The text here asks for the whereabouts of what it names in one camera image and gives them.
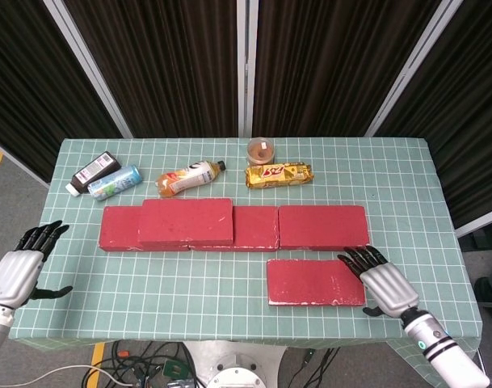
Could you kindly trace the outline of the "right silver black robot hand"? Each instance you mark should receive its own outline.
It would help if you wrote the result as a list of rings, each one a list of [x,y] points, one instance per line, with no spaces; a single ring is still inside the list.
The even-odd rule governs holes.
[[[364,307],[370,317],[387,315],[400,318],[407,310],[418,307],[419,295],[400,270],[375,247],[345,247],[338,254],[350,271],[360,280],[376,302],[376,307]]]

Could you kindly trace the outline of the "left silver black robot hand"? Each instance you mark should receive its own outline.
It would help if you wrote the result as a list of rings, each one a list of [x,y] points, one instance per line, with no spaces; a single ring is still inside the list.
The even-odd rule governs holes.
[[[41,271],[57,240],[69,229],[61,220],[27,230],[14,250],[0,261],[0,306],[17,310],[30,300],[51,300],[64,297],[71,285],[59,290],[37,287]]]

